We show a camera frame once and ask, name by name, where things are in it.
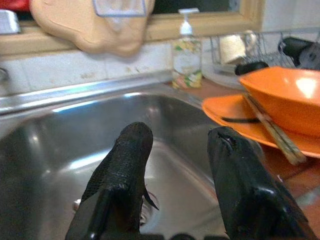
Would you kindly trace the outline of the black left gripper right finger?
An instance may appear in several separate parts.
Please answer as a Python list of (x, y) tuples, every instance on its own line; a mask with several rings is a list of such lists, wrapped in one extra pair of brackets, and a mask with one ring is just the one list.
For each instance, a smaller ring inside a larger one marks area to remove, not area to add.
[(207, 153), (221, 216), (232, 240), (315, 240), (297, 202), (265, 169), (254, 143), (230, 127), (208, 132)]

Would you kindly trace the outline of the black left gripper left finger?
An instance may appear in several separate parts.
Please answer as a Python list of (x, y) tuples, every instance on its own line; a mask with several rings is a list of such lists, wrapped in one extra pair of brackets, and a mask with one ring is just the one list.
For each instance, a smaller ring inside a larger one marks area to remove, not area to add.
[(140, 233), (143, 201), (156, 207), (145, 184), (153, 132), (133, 122), (92, 173), (65, 235), (67, 240), (144, 240)]

